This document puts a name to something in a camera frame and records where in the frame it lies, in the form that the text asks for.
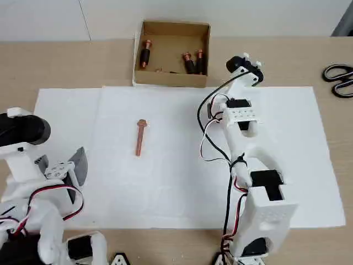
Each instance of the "white wall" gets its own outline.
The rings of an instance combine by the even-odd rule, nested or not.
[[[0,0],[0,41],[133,38],[142,19],[209,22],[212,36],[329,36],[350,2],[81,0],[82,13],[79,0]]]
[[[88,39],[77,0],[0,0],[0,41]]]

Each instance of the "bolt head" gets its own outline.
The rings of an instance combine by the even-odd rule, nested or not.
[[[147,122],[146,122],[146,120],[141,119],[137,122],[137,125],[138,125],[138,127],[146,127]]]

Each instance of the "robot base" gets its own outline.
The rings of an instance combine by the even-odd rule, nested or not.
[[[226,264],[222,262],[222,255],[217,253],[216,259],[212,265],[265,265],[261,258],[257,257],[244,257],[244,258],[232,258],[229,259],[229,256],[226,258]]]

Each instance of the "screw with black sleeve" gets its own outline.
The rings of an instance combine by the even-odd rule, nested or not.
[[[184,62],[185,62],[186,72],[189,74],[196,73],[194,62],[191,59],[191,54],[186,52],[183,54],[183,58],[184,58]]]
[[[196,73],[198,75],[204,75],[204,52],[200,49],[196,51]]]
[[[140,55],[140,66],[142,68],[146,68],[146,66],[148,65],[149,54],[151,53],[149,48],[152,46],[152,42],[150,40],[146,40],[144,42],[144,45],[145,45],[145,48],[142,49],[141,55]]]

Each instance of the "red wire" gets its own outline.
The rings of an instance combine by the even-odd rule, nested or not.
[[[237,186],[237,177],[236,177],[235,180],[234,180],[234,187],[235,187],[237,190],[241,191],[241,192],[248,192],[247,189],[244,189],[244,188],[241,188],[241,187]]]
[[[30,210],[31,210],[30,204],[31,204],[31,202],[32,202],[32,200],[33,200],[33,198],[34,198],[34,196],[36,196],[38,193],[44,192],[44,191],[46,191],[46,190],[57,189],[57,188],[73,188],[73,189],[76,190],[76,192],[80,192],[76,187],[70,186],[70,185],[65,185],[65,184],[58,184],[58,185],[46,186],[46,187],[42,187],[42,188],[36,189],[35,191],[33,191],[33,192],[31,193],[31,195],[30,195],[30,197],[29,197],[29,200],[28,200],[28,207],[27,207],[27,214],[26,214],[26,215],[28,215],[29,212],[30,212]],[[64,221],[66,221],[66,220],[68,220],[68,219],[70,219],[70,218],[76,216],[78,213],[80,213],[80,212],[82,211],[83,205],[84,205],[84,202],[83,202],[83,199],[82,199],[82,205],[81,205],[81,207],[80,207],[77,211],[75,211],[75,212],[73,212],[73,213],[71,213],[71,214],[69,214],[69,215],[63,217],[62,219],[63,219]],[[14,233],[15,235],[18,235],[18,233],[20,233],[20,232],[22,231],[22,229],[24,229],[24,227],[26,226],[27,220],[28,220],[28,218],[25,219],[25,220],[20,224],[20,226],[17,228],[17,230],[16,230],[15,233]]]
[[[234,224],[234,229],[233,232],[231,234],[228,235],[224,235],[223,238],[225,240],[230,240],[231,237],[233,237],[238,230],[238,224],[239,224],[239,216],[240,216],[240,206],[242,204],[242,199],[244,197],[246,197],[248,195],[248,193],[244,193],[242,196],[240,196],[239,200],[238,200],[238,205],[237,205],[237,213],[236,213],[236,223]]]
[[[17,220],[16,218],[14,217],[11,217],[11,216],[8,216],[8,217],[3,217],[3,218],[0,218],[0,221],[3,220],[3,221],[6,221],[6,220],[14,220],[16,222],[20,222],[19,220]],[[25,235],[28,236],[28,232],[27,232],[27,229],[26,228],[23,228],[24,232],[25,232]]]

